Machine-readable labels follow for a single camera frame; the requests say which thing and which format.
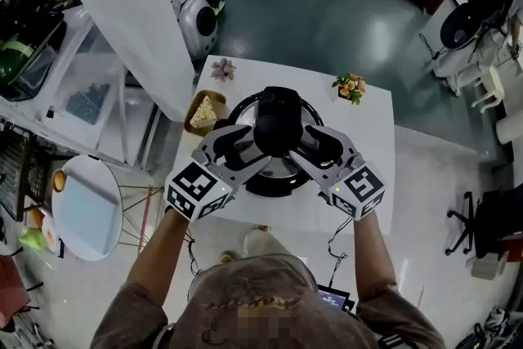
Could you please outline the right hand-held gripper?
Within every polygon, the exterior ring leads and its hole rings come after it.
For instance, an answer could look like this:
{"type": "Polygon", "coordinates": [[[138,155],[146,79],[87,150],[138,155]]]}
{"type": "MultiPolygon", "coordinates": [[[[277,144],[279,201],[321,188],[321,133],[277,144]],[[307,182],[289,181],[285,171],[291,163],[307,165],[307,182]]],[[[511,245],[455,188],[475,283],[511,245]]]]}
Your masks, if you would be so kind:
{"type": "Polygon", "coordinates": [[[307,149],[303,156],[298,152],[288,154],[320,186],[327,204],[354,221],[376,210],[383,201],[386,182],[375,166],[363,159],[344,133],[317,125],[307,125],[305,130],[317,146],[307,149]]]}

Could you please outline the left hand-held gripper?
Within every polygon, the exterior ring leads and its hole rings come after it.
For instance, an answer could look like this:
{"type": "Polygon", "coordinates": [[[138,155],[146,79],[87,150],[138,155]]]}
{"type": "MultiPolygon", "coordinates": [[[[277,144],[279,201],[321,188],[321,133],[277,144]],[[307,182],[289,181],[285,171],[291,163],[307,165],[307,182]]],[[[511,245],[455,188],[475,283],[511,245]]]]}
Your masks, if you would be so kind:
{"type": "Polygon", "coordinates": [[[226,154],[252,130],[252,126],[235,124],[208,133],[168,175],[164,187],[167,204],[190,222],[224,208],[241,185],[270,163],[268,155],[245,163],[237,154],[226,154]]]}

